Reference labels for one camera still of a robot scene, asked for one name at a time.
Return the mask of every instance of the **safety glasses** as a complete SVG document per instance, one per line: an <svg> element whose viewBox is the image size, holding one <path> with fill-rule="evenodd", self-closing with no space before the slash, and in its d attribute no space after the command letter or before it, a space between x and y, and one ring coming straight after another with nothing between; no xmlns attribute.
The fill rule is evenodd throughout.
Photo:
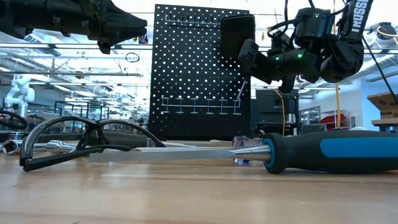
<svg viewBox="0 0 398 224"><path fill-rule="evenodd" d="M34 145L40 135L46 133L49 127L59 123L67 122L72 122L73 124L78 123L80 130L83 130L81 138L78 140L76 145L76 150L64 154L33 158ZM133 149L134 146L131 144L131 134L114 132L112 129L107 130L107 127L111 126L128 127L128 131L136 129L151 139L157 147L165 147L164 144L152 133L136 124L129 123L127 121L120 119L91 121L81 117L65 116L44 121L29 133L21 145L19 165L24 168L24 171L28 172L70 161L82 156L87 156L91 153L102 153L104 149L115 149L120 151L130 151Z"/></svg>

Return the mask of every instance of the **screwdriver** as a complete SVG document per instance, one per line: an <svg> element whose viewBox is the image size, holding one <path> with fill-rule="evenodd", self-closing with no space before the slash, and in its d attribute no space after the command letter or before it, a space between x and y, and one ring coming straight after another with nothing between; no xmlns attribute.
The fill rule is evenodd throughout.
<svg viewBox="0 0 398 224"><path fill-rule="evenodd" d="M382 172L398 169L398 136L378 131L329 131L291 137L270 133L264 136L261 146L253 147L140 147L131 152L90 154L90 162L225 158L262 161L272 174L286 168Z"/></svg>

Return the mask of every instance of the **blue and black handle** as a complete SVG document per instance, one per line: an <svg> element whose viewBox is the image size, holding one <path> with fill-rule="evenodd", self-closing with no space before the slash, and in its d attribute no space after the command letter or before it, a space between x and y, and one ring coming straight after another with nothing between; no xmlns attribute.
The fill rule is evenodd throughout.
<svg viewBox="0 0 398 224"><path fill-rule="evenodd" d="M398 136L378 131L329 131L282 137L267 134L271 149L264 162L268 172L286 168L332 172L372 173L398 170Z"/></svg>

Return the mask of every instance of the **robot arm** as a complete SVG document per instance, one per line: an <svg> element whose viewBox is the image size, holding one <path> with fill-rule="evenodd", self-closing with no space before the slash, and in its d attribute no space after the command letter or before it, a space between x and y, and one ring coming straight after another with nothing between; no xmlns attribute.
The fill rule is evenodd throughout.
<svg viewBox="0 0 398 224"><path fill-rule="evenodd" d="M23 39L34 29L87 35L99 49L146 34L147 21L116 7L111 0L3 0L0 1L0 31Z"/></svg>
<svg viewBox="0 0 398 224"><path fill-rule="evenodd" d="M295 27L291 37L281 31L275 34L269 32L272 45L267 56L258 51L259 46L253 39L239 39L243 35L223 37L223 33L228 33L223 31L223 27L226 27L223 23L235 20L239 24L240 18L223 19L221 45L223 39L227 39L229 52L240 48L240 53L233 55L223 52L223 49L221 53L225 57L238 59L248 74L268 84L273 80L282 80L279 90L283 93L292 91L297 75L303 75L304 79L312 83L320 77L330 83L342 81L358 72L363 64L364 47L361 39L372 2L373 0L349 0L345 8L336 13L314 7L299 10L295 19L270 28L271 31L287 24ZM343 16L338 22L338 34L334 35L331 30L335 15L340 12Z"/></svg>
<svg viewBox="0 0 398 224"><path fill-rule="evenodd" d="M363 32L372 3L373 0L350 0L346 3L342 18L337 23L337 38L330 41L321 65L321 77L325 81L340 82L361 69Z"/></svg>

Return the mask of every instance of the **wooden table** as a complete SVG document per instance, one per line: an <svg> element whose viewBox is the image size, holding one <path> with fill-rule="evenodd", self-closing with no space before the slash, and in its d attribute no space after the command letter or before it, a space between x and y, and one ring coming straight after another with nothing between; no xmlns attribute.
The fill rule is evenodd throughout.
<svg viewBox="0 0 398 224"><path fill-rule="evenodd" d="M398 127L398 118L387 118L387 119L379 119L372 120L372 124L376 127L379 127L380 131L383 132L391 132L391 127Z"/></svg>
<svg viewBox="0 0 398 224"><path fill-rule="evenodd" d="M398 173L268 174L260 162L89 163L0 154L0 223L398 223Z"/></svg>

